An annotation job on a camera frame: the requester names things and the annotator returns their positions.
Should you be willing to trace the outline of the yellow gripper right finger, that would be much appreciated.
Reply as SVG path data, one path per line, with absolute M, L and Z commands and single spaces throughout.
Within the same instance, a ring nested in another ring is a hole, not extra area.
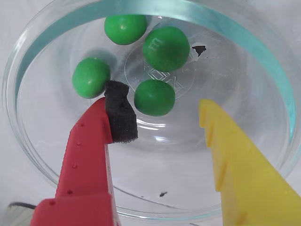
M 301 198 L 214 101 L 199 102 L 225 226 L 298 226 Z

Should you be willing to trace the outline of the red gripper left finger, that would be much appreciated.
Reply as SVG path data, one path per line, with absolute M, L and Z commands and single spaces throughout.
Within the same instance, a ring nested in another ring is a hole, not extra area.
M 105 84 L 68 138 L 55 197 L 34 210 L 33 226 L 118 226 L 108 145 L 137 139 L 136 114 L 119 81 Z

